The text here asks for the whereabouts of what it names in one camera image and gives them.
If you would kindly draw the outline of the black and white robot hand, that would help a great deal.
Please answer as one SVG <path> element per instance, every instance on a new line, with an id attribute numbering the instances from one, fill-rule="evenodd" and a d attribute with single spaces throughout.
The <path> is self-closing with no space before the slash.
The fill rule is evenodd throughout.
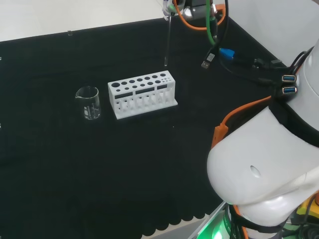
<path id="1" fill-rule="evenodd" d="M 181 15 L 186 20 L 205 18 L 205 0 L 177 0 L 176 4 Z M 177 11 L 172 0 L 164 0 L 162 2 L 162 11 L 165 16 L 177 15 Z"/>

